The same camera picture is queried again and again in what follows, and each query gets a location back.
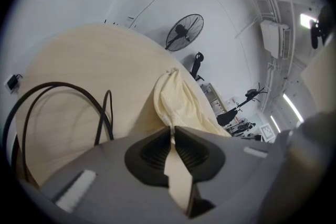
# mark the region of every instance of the fluorescent light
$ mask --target fluorescent light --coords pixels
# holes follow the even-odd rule
[[[271,115],[271,119],[273,120],[274,124],[275,124],[275,127],[278,129],[278,132],[280,133],[280,129],[279,129],[279,126],[277,125],[277,123],[275,122],[273,116]]]
[[[300,122],[303,122],[303,117],[300,115],[299,111],[296,109],[292,101],[289,100],[287,95],[283,95],[283,98],[287,101],[287,103],[290,105],[290,107],[293,109],[295,115],[298,117]]]
[[[300,22],[301,22],[301,25],[304,26],[304,27],[307,27],[310,29],[310,21],[313,20],[314,22],[317,21],[317,19],[313,18],[313,17],[310,17],[306,14],[301,14],[300,15]]]

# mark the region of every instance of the cream fabric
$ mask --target cream fabric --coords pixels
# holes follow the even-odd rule
[[[202,113],[192,90],[178,69],[160,76],[154,89],[155,110],[167,126],[190,127],[204,132],[231,137],[217,122]]]

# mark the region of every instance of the round table top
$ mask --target round table top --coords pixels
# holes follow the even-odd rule
[[[22,79],[19,97],[41,83],[61,81],[84,88],[102,105],[104,94],[111,90],[114,139],[150,133],[164,126],[153,105],[155,83],[172,68],[181,70],[203,113],[215,121],[197,82],[168,51],[135,31],[105,24],[70,29],[43,46]],[[27,111],[39,93],[16,115],[20,145]],[[36,103],[27,130],[26,161],[38,185],[93,147],[98,121],[89,101],[69,88],[53,89]],[[100,142],[106,140],[103,129]]]

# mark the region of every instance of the air conditioner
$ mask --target air conditioner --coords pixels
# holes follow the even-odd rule
[[[275,58],[288,59],[290,29],[287,25],[264,20],[260,24],[264,48]]]

